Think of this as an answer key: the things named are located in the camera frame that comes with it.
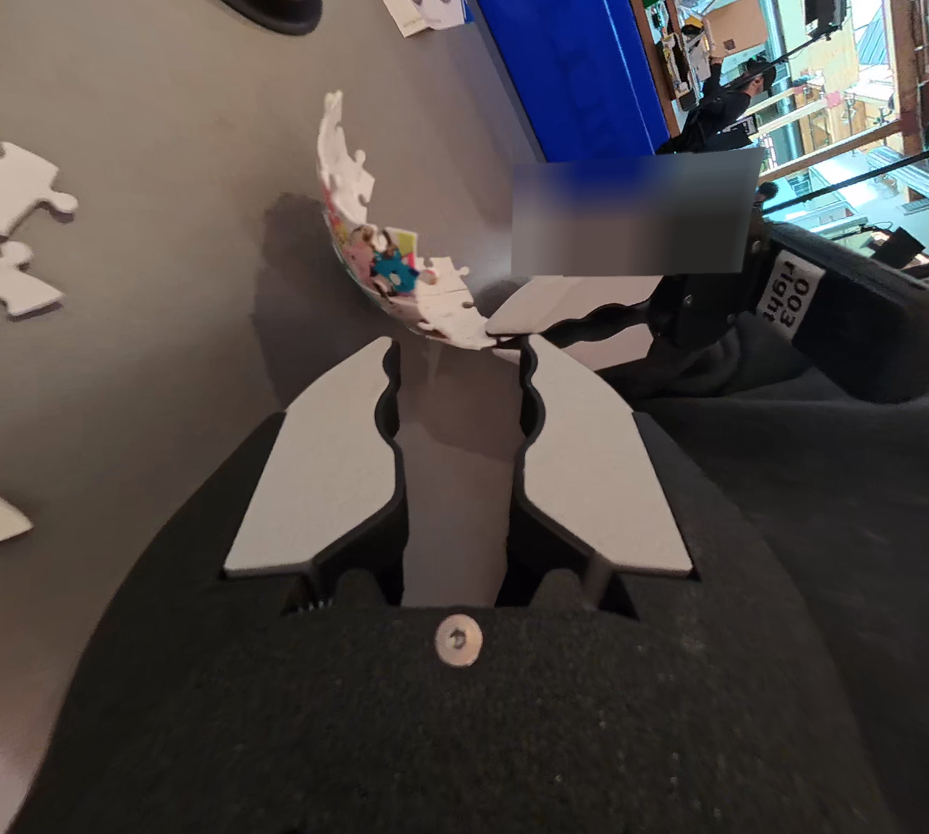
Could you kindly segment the person's right forearm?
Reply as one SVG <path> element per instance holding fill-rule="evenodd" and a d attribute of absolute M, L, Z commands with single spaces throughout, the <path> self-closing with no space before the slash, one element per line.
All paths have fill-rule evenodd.
<path fill-rule="evenodd" d="M 656 396 L 638 400 L 634 408 L 659 415 L 684 409 L 847 400 L 842 389 L 799 350 L 764 328 L 746 324 L 728 332 Z"/>

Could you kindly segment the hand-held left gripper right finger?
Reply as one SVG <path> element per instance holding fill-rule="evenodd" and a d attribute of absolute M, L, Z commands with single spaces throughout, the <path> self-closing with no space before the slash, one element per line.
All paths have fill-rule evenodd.
<path fill-rule="evenodd" d="M 587 606 L 632 606 L 624 577 L 693 578 L 693 560 L 625 400 L 540 336 L 520 348 L 508 603 L 566 570 Z"/>

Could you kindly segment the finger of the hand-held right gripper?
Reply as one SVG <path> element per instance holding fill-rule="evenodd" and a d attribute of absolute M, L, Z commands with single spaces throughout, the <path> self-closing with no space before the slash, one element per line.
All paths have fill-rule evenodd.
<path fill-rule="evenodd" d="M 656 291 L 662 276 L 573 278 L 539 276 L 522 285 L 485 323 L 490 336 L 541 333 L 582 319 L 603 306 L 637 306 Z"/>
<path fill-rule="evenodd" d="M 562 324 L 550 329 L 554 346 L 594 372 L 647 357 L 653 341 L 654 335 L 645 324 L 624 329 Z"/>

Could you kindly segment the brown cardboard box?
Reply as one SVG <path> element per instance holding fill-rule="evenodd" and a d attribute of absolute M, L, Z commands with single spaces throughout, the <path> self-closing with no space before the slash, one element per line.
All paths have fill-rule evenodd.
<path fill-rule="evenodd" d="M 768 27 L 759 0 L 737 0 L 702 15 L 709 56 L 725 60 L 763 47 Z"/>

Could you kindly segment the pile of white puzzle pieces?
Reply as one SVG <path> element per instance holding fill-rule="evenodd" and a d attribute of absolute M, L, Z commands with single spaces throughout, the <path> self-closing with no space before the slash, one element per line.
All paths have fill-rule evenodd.
<path fill-rule="evenodd" d="M 1 302 L 9 319 L 29 317 L 57 306 L 63 292 L 28 272 L 32 250 L 13 235 L 39 207 L 74 214 L 76 197 L 54 188 L 59 168 L 51 161 L 9 142 L 1 154 Z"/>

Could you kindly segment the blue plastic crate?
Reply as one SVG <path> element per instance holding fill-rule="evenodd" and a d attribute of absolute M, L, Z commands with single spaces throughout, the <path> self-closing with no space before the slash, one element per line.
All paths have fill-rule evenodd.
<path fill-rule="evenodd" d="M 650 156 L 669 137 L 630 0 L 476 0 L 551 163 Z"/>

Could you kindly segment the curved assembled puzzle section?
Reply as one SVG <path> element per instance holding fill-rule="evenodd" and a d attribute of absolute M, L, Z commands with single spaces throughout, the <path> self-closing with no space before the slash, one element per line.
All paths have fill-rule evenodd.
<path fill-rule="evenodd" d="M 465 278 L 469 268 L 447 256 L 419 253 L 417 232 L 376 224 L 369 216 L 375 177 L 362 149 L 351 152 L 342 124 L 343 93 L 323 99 L 317 172 L 323 220 L 344 270 L 386 314 L 410 331 L 460 349 L 481 351 L 495 341 L 485 331 Z"/>

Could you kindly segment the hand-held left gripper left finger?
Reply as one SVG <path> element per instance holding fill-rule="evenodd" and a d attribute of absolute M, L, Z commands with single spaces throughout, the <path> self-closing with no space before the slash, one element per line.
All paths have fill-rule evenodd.
<path fill-rule="evenodd" d="M 360 569 L 389 605 L 401 603 L 400 387 L 400 345 L 379 337 L 293 400 L 224 561 L 227 578 L 296 576 L 323 601 Z"/>

